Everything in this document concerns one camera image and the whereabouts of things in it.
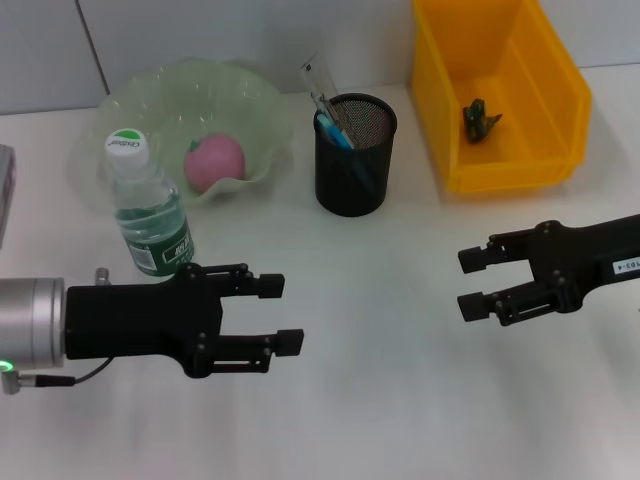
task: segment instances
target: blue pen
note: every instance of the blue pen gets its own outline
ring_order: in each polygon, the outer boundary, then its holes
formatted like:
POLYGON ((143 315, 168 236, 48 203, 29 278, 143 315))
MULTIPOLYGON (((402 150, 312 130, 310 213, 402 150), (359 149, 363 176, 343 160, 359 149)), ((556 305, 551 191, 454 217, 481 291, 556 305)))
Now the blue pen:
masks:
POLYGON ((349 150, 353 150, 353 146, 351 145, 351 143, 349 143, 342 132, 338 130, 338 127, 336 127, 335 124, 331 120, 329 120, 324 113, 318 115, 318 121, 327 132, 329 138, 333 140, 337 145, 343 148, 348 148, 349 150))

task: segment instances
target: black mesh pen holder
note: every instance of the black mesh pen holder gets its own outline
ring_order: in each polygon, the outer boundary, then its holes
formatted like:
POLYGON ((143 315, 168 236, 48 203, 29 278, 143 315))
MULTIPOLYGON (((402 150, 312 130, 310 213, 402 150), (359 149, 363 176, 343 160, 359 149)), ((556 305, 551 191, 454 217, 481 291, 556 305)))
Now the black mesh pen holder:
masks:
POLYGON ((371 95, 338 95, 331 103, 354 149, 333 143, 316 112, 316 198, 336 215, 359 217, 384 202, 398 121, 389 105, 371 95))

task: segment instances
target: green bottle label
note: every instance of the green bottle label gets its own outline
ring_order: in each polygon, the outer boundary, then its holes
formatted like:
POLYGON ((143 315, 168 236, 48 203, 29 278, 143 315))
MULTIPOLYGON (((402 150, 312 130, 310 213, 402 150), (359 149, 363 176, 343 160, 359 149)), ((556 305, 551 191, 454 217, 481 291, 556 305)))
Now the green bottle label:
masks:
POLYGON ((174 235, 158 243, 139 243, 125 238, 136 266, 147 275, 173 275, 178 265, 193 258, 194 248, 189 226, 184 225, 174 235))

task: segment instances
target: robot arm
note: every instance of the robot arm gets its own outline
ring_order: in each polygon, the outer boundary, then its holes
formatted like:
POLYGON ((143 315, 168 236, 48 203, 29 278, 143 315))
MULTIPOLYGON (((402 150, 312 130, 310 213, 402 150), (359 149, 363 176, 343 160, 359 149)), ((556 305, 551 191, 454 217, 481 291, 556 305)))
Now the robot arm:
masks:
POLYGON ((508 326, 550 312, 575 312, 590 291, 640 278, 640 215, 584 228, 548 221, 492 235, 485 249, 462 250, 458 258, 464 273, 519 260, 528 260, 533 273, 524 285, 458 297, 467 322, 495 313, 508 326))
POLYGON ((280 298, 282 275, 256 278, 244 264, 187 264, 163 283, 110 285, 100 271, 96 286, 71 287, 66 294, 62 279, 0 280, 0 368, 6 392, 79 383, 73 377, 18 373, 61 366, 63 356, 166 355, 189 377, 204 378, 266 373, 273 354, 300 354, 302 330, 220 335, 222 297, 280 298))

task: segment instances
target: green indicator light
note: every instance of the green indicator light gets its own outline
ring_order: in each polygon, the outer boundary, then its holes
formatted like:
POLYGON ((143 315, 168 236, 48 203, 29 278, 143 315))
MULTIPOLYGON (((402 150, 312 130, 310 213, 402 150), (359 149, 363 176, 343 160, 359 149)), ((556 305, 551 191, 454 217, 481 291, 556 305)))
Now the green indicator light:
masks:
POLYGON ((13 365, 6 360, 0 360, 0 373, 10 372, 13 370, 13 365))

